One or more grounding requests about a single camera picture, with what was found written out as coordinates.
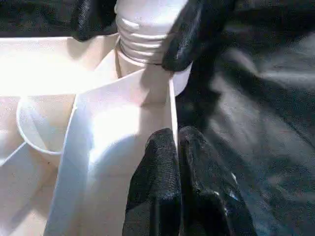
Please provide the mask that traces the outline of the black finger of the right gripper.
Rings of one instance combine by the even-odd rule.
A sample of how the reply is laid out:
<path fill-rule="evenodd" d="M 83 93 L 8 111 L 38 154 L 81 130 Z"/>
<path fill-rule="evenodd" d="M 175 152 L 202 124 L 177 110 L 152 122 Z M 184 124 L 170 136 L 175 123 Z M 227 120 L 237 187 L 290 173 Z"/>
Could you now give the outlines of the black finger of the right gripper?
<path fill-rule="evenodd" d="M 71 18 L 72 37 L 87 41 L 99 35 L 117 33 L 116 0 L 78 0 Z"/>
<path fill-rule="evenodd" d="M 221 32 L 220 0 L 189 0 L 175 22 L 176 33 L 162 59 L 167 71 L 185 70 Z"/>

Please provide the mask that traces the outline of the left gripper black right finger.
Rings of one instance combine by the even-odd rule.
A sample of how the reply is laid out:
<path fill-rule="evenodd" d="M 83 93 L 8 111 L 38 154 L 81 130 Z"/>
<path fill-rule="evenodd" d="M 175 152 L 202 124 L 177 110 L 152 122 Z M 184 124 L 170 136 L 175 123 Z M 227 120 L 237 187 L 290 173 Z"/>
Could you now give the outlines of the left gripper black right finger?
<path fill-rule="evenodd" d="M 232 172 L 205 136 L 186 126 L 178 133 L 183 234 L 254 236 L 252 216 Z"/>

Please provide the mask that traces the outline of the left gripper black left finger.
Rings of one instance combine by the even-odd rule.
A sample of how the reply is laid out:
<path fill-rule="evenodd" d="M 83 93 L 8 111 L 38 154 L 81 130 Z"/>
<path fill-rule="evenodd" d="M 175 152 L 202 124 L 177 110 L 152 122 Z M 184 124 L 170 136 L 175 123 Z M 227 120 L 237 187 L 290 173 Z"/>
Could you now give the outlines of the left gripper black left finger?
<path fill-rule="evenodd" d="M 177 236 L 182 193 L 172 130 L 153 133 L 129 185 L 124 236 Z"/>

